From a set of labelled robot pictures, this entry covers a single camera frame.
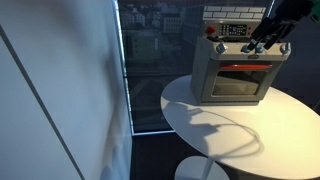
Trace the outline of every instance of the red button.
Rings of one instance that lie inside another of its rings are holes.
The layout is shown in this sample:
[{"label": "red button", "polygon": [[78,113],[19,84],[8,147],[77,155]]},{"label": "red button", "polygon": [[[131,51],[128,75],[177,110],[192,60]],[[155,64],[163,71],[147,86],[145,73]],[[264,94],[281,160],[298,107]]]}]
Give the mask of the red button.
[{"label": "red button", "polygon": [[210,25],[210,26],[207,27],[206,33],[208,35],[211,35],[211,34],[213,34],[215,32],[216,32],[216,27],[214,27],[213,25]]}]

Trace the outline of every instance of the oven door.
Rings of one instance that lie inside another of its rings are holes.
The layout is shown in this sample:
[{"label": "oven door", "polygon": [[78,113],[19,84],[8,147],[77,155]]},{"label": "oven door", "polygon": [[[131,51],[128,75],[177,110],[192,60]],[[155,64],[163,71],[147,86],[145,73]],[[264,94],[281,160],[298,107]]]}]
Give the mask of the oven door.
[{"label": "oven door", "polygon": [[281,61],[212,60],[207,69],[202,103],[259,102],[281,64]]}]

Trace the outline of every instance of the window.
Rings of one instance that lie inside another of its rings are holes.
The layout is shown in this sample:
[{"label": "window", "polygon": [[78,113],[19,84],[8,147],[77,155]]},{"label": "window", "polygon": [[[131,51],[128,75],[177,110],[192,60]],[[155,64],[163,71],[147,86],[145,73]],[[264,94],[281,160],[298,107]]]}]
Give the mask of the window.
[{"label": "window", "polygon": [[[158,2],[118,0],[122,37],[126,37],[122,38],[126,60],[123,68],[126,69],[124,79],[128,82],[134,133],[171,130],[160,108],[161,93],[172,80],[192,73],[204,6],[267,7],[271,1]],[[155,20],[159,21],[158,26],[152,24]]]}]

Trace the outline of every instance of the oven window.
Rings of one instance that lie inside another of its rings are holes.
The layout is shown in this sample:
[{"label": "oven window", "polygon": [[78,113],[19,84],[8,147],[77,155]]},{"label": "oven window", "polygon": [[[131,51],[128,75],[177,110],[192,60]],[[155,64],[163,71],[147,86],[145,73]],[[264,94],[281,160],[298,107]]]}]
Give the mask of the oven window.
[{"label": "oven window", "polygon": [[255,95],[267,71],[219,71],[212,96]]}]

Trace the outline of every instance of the table top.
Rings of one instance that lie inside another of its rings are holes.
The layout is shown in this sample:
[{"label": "table top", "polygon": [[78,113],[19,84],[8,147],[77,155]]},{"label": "table top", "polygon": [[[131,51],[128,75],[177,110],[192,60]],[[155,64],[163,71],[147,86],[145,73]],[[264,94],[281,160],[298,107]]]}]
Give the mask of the table top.
[{"label": "table top", "polygon": [[162,92],[161,108],[177,134],[230,167],[279,179],[320,176],[320,117],[269,88],[258,106],[197,106],[191,76]]}]

